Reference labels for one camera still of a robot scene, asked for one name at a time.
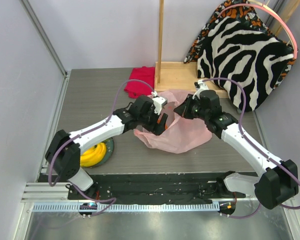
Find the pink plastic bag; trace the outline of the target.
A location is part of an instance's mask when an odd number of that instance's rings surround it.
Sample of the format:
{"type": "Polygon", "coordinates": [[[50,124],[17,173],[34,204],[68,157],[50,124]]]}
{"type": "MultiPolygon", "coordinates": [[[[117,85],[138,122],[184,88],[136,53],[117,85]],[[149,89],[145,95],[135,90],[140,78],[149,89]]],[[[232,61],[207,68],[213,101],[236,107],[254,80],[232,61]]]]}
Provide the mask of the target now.
{"type": "MultiPolygon", "coordinates": [[[[159,92],[160,97],[167,99],[163,113],[172,114],[174,108],[184,102],[191,91],[170,89],[159,92]]],[[[154,135],[144,128],[135,129],[133,134],[150,149],[159,149],[174,154],[185,153],[200,145],[207,143],[212,138],[212,133],[207,129],[203,120],[185,119],[174,113],[176,124],[165,130],[161,135],[154,135]]]]}

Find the orange tangerine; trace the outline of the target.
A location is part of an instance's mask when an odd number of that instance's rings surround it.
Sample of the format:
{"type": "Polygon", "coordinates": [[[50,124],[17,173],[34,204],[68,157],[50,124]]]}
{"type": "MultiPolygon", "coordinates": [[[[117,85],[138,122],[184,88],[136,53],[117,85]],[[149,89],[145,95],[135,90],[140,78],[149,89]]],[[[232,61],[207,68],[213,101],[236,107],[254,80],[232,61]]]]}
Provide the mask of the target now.
{"type": "Polygon", "coordinates": [[[167,126],[167,129],[169,129],[169,128],[172,128],[176,124],[177,118],[174,113],[167,113],[167,115],[168,115],[168,118],[166,121],[166,126],[167,126]]]}

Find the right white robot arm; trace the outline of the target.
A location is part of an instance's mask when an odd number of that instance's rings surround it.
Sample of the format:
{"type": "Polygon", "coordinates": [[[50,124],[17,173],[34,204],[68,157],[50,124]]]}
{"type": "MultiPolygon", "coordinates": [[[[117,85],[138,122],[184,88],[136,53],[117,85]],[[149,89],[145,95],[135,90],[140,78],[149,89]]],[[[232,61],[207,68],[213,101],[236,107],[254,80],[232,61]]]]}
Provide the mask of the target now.
{"type": "Polygon", "coordinates": [[[227,173],[215,186],[220,197],[233,192],[250,195],[271,210],[298,194],[297,165],[292,160],[280,160],[254,139],[247,140],[249,134],[239,128],[235,117],[222,110],[215,91],[189,94],[174,112],[185,119],[203,120],[211,133],[232,146],[254,169],[256,176],[227,173]]]}

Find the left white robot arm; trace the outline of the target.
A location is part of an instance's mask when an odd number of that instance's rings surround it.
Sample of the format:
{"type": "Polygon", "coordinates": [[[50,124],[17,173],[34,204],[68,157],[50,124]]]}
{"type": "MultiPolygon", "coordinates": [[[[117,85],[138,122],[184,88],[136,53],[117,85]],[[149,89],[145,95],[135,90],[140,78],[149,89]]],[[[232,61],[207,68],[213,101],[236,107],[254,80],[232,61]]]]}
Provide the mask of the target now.
{"type": "Polygon", "coordinates": [[[69,182],[71,190],[90,200],[97,196],[98,185],[80,166],[80,157],[90,148],[112,137],[142,126],[148,132],[161,135],[168,115],[163,112],[167,99],[156,94],[141,95],[125,108],[114,110],[106,119],[84,129],[55,133],[45,159],[58,180],[69,182]]]}

